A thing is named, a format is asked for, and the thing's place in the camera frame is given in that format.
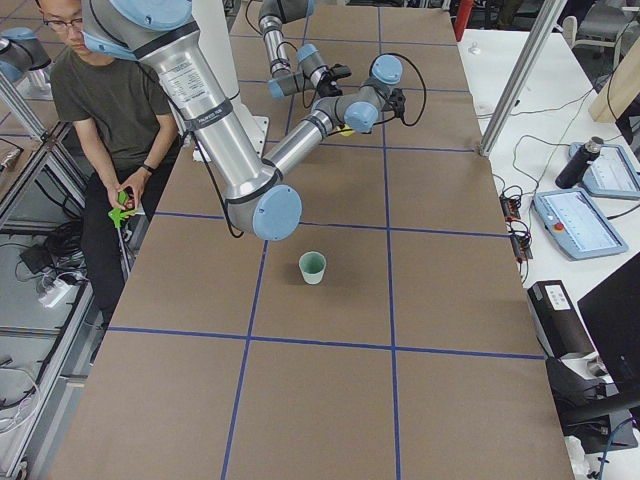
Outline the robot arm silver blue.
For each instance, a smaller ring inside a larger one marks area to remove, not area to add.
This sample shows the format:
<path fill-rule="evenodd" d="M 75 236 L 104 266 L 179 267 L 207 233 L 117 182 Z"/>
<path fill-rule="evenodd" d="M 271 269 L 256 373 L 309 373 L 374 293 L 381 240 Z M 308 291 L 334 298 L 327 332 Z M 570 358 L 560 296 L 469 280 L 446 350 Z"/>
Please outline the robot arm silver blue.
<path fill-rule="evenodd" d="M 262 2 L 258 28 L 267 51 L 271 73 L 268 89 L 273 98 L 306 91 L 312 91 L 320 98 L 343 94 L 338 81 L 351 75 L 350 68 L 341 64 L 328 65 L 316 46 L 305 43 L 296 47 L 283 34 L 284 25 L 306 19 L 314 11 L 314 1 Z"/>
<path fill-rule="evenodd" d="M 86 46 L 101 54 L 138 61 L 152 68 L 193 134 L 204 157 L 226 182 L 222 203 L 230 223 L 263 240 L 282 240 L 297 228 L 302 202 L 284 176 L 327 136 L 341 127 L 368 133 L 382 112 L 399 104 L 400 60 L 389 54 L 372 61 L 369 76 L 354 94 L 343 94 L 337 80 L 347 67 L 327 66 L 312 44 L 297 51 L 293 70 L 283 43 L 283 25 L 309 17 L 312 1 L 265 1 L 259 33 L 270 62 L 268 86 L 275 98 L 313 90 L 310 113 L 271 151 L 262 155 L 242 125 L 232 100 L 199 46 L 200 29 L 189 1 L 85 1 Z"/>

